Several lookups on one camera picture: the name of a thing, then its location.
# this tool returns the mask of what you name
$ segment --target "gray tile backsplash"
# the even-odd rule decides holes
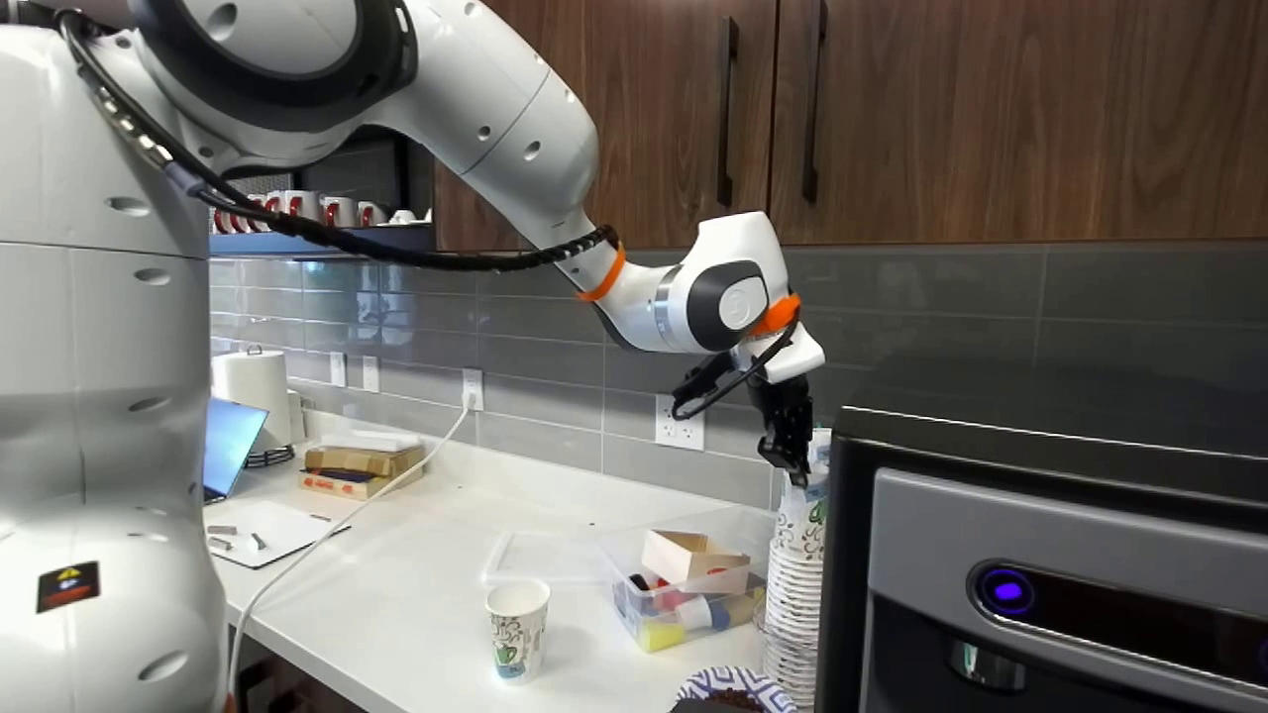
[[[827,350],[835,403],[1268,453],[1268,246],[905,246],[788,258]],[[488,413],[461,440],[621,479],[772,509],[747,394],[708,413],[706,453],[655,444],[655,395],[691,355],[617,350],[550,274],[426,274],[369,260],[216,260],[216,350],[290,351],[315,410],[445,432],[461,369]],[[348,351],[348,387],[329,387]],[[360,355],[382,394],[360,394]]]

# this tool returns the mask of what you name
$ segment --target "dark wood cabinet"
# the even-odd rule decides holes
[[[1260,0],[786,0],[786,242],[1268,233]]]
[[[772,0],[493,0],[599,126],[592,218],[633,251],[684,251],[702,218],[765,210]],[[435,184],[439,242],[517,246],[464,184]]]

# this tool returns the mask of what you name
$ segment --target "kitchen counter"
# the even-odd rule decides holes
[[[354,499],[304,491],[299,465],[246,474],[233,499],[316,516],[354,509]],[[612,609],[601,569],[567,577],[555,569],[548,575],[555,585],[548,671],[531,680],[501,680],[480,651],[480,575],[517,534],[595,543],[692,511],[747,509],[445,444],[426,474],[369,502],[354,530],[276,584],[246,634],[360,711],[658,713],[706,664],[761,664],[761,634],[737,625],[646,654]],[[282,564],[242,569],[220,559],[233,623],[276,569]]]

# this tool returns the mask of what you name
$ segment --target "black handle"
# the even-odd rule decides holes
[[[728,176],[728,116],[732,116],[737,65],[743,65],[743,25],[724,19],[721,126],[716,126],[716,204],[721,206],[737,197],[737,184]]]
[[[799,153],[799,197],[817,204],[822,197],[822,81],[825,81],[825,44],[827,44],[827,0],[822,0],[822,19],[817,19],[817,69],[809,82],[809,120],[806,120],[806,153]]]

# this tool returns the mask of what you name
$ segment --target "label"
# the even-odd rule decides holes
[[[76,567],[65,567],[65,569],[47,569],[40,577],[40,593],[37,593],[37,614],[47,614],[47,609],[58,609],[58,606],[70,606],[70,601],[87,601],[87,600],[101,600],[105,593],[105,575],[97,564],[76,564]]]

